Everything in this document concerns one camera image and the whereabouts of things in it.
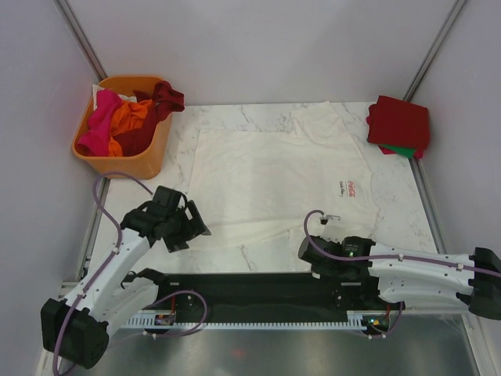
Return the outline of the white printed t shirt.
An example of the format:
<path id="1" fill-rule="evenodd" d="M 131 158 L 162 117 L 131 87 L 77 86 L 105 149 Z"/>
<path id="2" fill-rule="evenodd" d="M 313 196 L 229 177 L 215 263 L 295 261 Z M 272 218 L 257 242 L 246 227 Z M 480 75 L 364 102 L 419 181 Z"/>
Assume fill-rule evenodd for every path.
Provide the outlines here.
<path id="1" fill-rule="evenodd" d="M 200 131 L 188 196 L 210 233 L 192 249 L 299 234 L 314 209 L 337 216 L 343 234 L 373 233 L 372 172 L 332 104 L 293 111 L 290 123 L 289 132 Z"/>

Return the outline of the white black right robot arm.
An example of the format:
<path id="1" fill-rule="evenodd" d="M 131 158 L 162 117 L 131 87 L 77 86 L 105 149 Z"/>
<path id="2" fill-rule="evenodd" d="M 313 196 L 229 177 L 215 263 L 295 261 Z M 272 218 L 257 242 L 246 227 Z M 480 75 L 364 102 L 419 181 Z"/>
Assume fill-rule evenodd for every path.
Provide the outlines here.
<path id="1" fill-rule="evenodd" d="M 298 257 L 315 275 L 357 284 L 354 294 L 367 308 L 384 302 L 500 318 L 500 259 L 488 248 L 471 255 L 425 255 L 357 236 L 340 242 L 307 236 Z"/>

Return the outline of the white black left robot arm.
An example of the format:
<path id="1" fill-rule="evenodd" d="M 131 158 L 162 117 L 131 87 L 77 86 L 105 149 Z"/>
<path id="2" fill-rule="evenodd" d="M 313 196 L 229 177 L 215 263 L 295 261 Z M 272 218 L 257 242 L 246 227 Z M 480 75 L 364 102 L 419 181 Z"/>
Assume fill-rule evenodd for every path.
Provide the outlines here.
<path id="1" fill-rule="evenodd" d="M 111 338 L 136 313 L 169 304 L 172 290 L 156 270 L 144 269 L 128 286 L 121 285 L 157 241 L 169 251 L 181 251 L 189 241 L 210 233 L 195 202 L 164 186 L 115 225 L 117 240 L 97 267 L 62 299 L 50 298 L 41 308 L 42 344 L 53 354 L 55 375 L 61 360 L 94 367 Z"/>

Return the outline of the orange plastic laundry basket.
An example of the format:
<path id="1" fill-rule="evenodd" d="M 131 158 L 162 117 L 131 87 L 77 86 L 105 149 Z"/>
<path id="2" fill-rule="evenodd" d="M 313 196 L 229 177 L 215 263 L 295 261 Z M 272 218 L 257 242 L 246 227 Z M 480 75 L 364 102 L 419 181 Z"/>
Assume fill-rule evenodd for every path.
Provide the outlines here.
<path id="1" fill-rule="evenodd" d="M 135 90 L 151 95 L 155 84 L 162 80 L 162 77 L 149 75 L 118 75 L 103 79 L 99 86 L 126 96 Z M 93 100 L 90 99 L 71 144 L 72 153 L 79 161 L 110 178 L 120 178 L 124 172 L 137 179 L 152 179 L 160 173 L 171 129 L 171 115 L 157 125 L 150 145 L 142 153 L 131 157 L 90 157 L 82 153 L 77 141 L 88 131 L 88 118 L 92 112 Z"/>

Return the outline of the crumpled orange t shirt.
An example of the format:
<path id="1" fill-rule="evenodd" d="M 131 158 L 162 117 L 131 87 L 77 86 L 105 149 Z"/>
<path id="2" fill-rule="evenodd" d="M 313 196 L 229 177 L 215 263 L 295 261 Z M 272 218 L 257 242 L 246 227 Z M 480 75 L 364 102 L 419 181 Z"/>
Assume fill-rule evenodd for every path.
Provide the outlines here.
<path id="1" fill-rule="evenodd" d="M 123 100 L 121 106 L 114 112 L 110 120 L 110 139 L 108 144 L 109 157 L 123 157 L 123 147 L 115 139 L 120 134 L 140 129 L 146 115 L 153 107 L 151 99 L 139 103 Z"/>

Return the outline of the crumpled pink t shirt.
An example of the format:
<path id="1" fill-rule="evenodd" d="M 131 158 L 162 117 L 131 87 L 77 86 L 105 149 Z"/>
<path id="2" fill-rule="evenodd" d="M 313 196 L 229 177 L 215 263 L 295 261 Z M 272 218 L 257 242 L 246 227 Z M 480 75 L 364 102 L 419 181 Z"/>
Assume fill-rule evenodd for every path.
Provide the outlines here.
<path id="1" fill-rule="evenodd" d="M 96 93 L 96 109 L 88 118 L 88 131 L 79 137 L 78 149 L 88 157 L 109 155 L 110 123 L 114 112 L 121 106 L 117 93 L 103 89 Z"/>

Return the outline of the crumpled maroon t shirt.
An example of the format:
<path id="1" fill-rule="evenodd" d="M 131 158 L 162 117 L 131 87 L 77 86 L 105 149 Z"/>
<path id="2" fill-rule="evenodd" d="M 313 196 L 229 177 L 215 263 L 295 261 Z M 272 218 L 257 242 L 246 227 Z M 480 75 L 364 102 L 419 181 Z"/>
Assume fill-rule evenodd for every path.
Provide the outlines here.
<path id="1" fill-rule="evenodd" d="M 152 143 L 157 125 L 166 120 L 170 114 L 183 112 L 185 109 L 184 94 L 173 89 L 168 81 L 156 82 L 151 94 L 138 89 L 133 92 L 138 103 L 151 99 L 153 107 L 140 129 L 120 134 L 115 138 L 123 147 L 123 157 L 132 157 L 144 152 Z"/>

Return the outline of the folded green t shirt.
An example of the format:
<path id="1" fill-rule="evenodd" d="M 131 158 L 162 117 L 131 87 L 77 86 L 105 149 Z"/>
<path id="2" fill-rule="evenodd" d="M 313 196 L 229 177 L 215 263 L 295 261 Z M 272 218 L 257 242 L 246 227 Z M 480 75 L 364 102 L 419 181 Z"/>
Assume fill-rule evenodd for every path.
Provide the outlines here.
<path id="1" fill-rule="evenodd" d="M 414 154 L 417 152 L 417 149 L 401 146 L 379 145 L 379 148 L 385 155 L 397 154 L 408 159 L 414 157 Z"/>

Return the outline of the folded dark red t shirt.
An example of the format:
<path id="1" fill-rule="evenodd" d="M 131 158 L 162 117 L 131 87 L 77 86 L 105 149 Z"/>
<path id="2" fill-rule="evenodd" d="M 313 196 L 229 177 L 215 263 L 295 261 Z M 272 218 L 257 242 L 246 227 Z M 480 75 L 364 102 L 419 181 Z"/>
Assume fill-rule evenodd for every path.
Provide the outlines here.
<path id="1" fill-rule="evenodd" d="M 429 110 L 400 99 L 379 96 L 369 106 L 366 123 L 368 143 L 417 149 L 415 159 L 423 157 L 431 141 Z"/>

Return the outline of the white cloth in basket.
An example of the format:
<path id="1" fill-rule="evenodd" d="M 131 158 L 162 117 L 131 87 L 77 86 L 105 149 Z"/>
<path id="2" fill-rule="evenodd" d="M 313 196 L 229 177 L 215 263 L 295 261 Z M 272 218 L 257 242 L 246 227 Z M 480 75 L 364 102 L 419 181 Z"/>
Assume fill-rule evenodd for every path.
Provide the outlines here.
<path id="1" fill-rule="evenodd" d="M 97 104 L 97 93 L 99 91 L 106 90 L 106 88 L 101 87 L 99 85 L 92 85 L 92 101 L 93 101 L 93 110 L 96 110 L 98 107 Z M 130 102 L 137 102 L 137 97 L 136 96 L 126 96 L 123 94 L 118 94 L 118 97 L 121 98 L 122 100 L 130 101 Z"/>

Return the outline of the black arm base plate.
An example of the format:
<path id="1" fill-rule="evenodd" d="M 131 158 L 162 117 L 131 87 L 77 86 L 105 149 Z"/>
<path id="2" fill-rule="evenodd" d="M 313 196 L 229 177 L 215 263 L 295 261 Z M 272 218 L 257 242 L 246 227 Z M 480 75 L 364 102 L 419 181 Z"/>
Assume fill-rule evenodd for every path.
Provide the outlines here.
<path id="1" fill-rule="evenodd" d="M 156 308 L 175 311 L 182 323 L 337 322 L 342 309 L 388 310 L 377 282 L 340 282 L 310 273 L 164 274 L 154 278 Z"/>

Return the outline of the aluminium frame rail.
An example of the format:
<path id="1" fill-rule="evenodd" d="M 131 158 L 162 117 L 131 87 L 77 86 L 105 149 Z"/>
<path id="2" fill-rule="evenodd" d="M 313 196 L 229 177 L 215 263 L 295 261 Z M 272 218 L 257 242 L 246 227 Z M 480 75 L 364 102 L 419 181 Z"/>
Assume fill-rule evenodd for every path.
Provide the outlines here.
<path id="1" fill-rule="evenodd" d="M 60 289 L 57 294 L 57 298 L 63 298 L 67 293 L 70 293 L 75 287 L 80 283 L 74 281 L 64 281 L 62 282 Z M 380 310 L 346 310 L 342 309 L 342 312 L 346 313 L 348 316 L 360 315 L 360 316 L 383 316 L 384 311 Z M 467 327 L 472 327 L 473 322 L 478 318 L 469 313 L 467 310 L 458 309 L 418 309 L 416 307 L 409 307 L 402 311 L 402 316 L 408 317 L 426 317 L 434 318 L 438 320 L 452 320 L 454 317 L 458 316 L 460 320 L 465 320 L 467 322 Z"/>

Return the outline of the right corner aluminium post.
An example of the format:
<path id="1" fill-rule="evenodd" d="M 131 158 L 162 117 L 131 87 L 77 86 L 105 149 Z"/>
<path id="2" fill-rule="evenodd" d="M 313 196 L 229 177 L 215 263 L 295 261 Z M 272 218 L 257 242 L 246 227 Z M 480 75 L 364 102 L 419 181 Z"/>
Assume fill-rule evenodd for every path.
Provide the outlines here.
<path id="1" fill-rule="evenodd" d="M 465 8 L 469 3 L 469 0 L 455 0 L 452 3 L 451 9 L 448 11 L 442 25 L 438 30 L 438 33 L 435 35 L 433 42 L 427 50 L 424 59 L 422 60 L 416 74 L 413 76 L 413 79 L 402 98 L 405 102 L 413 101 L 434 61 L 438 58 L 442 47 L 445 45 L 448 36 L 451 34 L 453 28 L 455 27 L 456 22 L 462 16 Z"/>

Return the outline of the corner aluminium post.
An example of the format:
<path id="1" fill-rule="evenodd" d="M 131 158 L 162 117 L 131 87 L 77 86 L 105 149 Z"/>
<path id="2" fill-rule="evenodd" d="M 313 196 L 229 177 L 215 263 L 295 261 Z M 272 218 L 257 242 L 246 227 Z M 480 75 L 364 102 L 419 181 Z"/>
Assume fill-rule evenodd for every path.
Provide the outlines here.
<path id="1" fill-rule="evenodd" d="M 65 24 L 69 28 L 71 34 L 77 42 L 78 47 L 82 51 L 85 59 L 92 68 L 95 76 L 102 81 L 107 78 L 108 75 L 104 69 L 102 63 L 99 60 L 95 50 L 93 49 L 88 37 L 78 20 L 73 7 L 67 0 L 54 0 L 53 1 L 56 8 L 58 9 L 60 15 L 62 16 Z"/>
<path id="2" fill-rule="evenodd" d="M 448 36 L 451 34 L 453 28 L 455 27 L 456 22 L 462 16 L 465 8 L 469 3 L 469 0 L 455 0 L 452 3 L 451 9 L 448 11 L 442 25 L 438 30 L 438 33 L 435 35 L 433 42 L 427 50 L 424 59 L 422 60 L 416 74 L 413 76 L 413 79 L 402 98 L 405 102 L 413 101 L 434 61 L 438 58 L 442 47 L 445 45 Z"/>

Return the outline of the left corner aluminium post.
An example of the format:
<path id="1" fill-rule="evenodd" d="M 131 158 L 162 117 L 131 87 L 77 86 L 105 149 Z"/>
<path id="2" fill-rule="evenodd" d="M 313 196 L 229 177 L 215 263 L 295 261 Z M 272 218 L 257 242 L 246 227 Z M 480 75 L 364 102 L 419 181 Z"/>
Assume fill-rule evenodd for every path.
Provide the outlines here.
<path id="1" fill-rule="evenodd" d="M 92 68 L 95 76 L 102 81 L 107 78 L 108 75 L 104 69 L 102 63 L 99 60 L 95 50 L 93 49 L 88 37 L 78 20 L 73 7 L 67 0 L 54 0 L 53 1 L 56 8 L 58 9 L 60 15 L 62 16 L 65 24 L 69 28 L 71 34 L 77 42 L 78 47 L 82 51 L 85 59 Z"/>

